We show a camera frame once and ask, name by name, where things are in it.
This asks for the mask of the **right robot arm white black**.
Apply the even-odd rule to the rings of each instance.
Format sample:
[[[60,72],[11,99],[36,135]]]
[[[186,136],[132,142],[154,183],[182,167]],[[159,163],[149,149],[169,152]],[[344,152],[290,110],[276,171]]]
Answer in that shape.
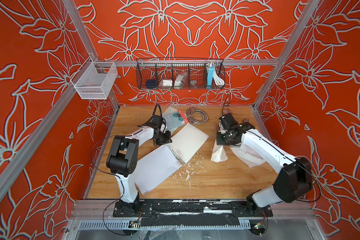
[[[249,167],[268,163],[278,175],[272,185],[247,197],[247,210],[251,214],[272,204],[292,203],[313,189],[309,160],[285,152],[249,122],[238,123],[232,114],[219,119],[212,161],[227,160],[224,146],[229,146]]]

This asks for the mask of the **white sticker picture notebook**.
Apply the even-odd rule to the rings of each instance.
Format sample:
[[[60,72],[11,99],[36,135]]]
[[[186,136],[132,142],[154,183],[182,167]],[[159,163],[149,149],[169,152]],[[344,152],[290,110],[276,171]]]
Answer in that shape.
[[[172,137],[171,143],[138,160],[133,178],[141,194],[152,191],[186,165],[208,138],[209,135],[187,124]]]

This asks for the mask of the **teal steno notes notebook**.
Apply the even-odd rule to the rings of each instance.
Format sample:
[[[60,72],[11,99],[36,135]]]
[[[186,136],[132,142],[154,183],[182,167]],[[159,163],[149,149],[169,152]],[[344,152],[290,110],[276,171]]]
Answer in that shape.
[[[168,131],[181,127],[189,123],[189,120],[182,110],[163,115]]]

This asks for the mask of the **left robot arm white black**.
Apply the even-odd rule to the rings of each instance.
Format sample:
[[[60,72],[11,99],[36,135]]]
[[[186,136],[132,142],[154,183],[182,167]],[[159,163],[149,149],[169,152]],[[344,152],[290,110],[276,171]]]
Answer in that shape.
[[[107,157],[106,166],[120,187],[121,197],[117,207],[129,216],[140,211],[140,196],[132,173],[137,167],[139,147],[148,140],[152,140],[155,146],[172,142],[159,104],[155,105],[151,117],[138,130],[129,135],[114,136]]]

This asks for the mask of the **torn white notebook page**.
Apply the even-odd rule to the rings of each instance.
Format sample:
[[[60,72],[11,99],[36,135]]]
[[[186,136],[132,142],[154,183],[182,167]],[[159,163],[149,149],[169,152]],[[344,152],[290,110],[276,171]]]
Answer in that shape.
[[[266,161],[251,147],[241,144],[240,146],[231,146],[232,152],[241,161],[247,164],[250,168],[262,165]]]

